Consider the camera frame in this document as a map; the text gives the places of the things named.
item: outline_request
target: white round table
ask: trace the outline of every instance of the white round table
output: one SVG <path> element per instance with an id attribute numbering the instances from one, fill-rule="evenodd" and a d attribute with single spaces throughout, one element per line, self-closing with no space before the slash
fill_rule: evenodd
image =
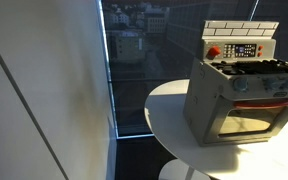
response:
<path id="1" fill-rule="evenodd" d="M 183 116 L 188 83 L 165 83 L 154 89 L 145 103 L 146 121 L 170 153 L 221 180 L 288 179 L 288 123 L 268 142 L 200 147 Z"/>

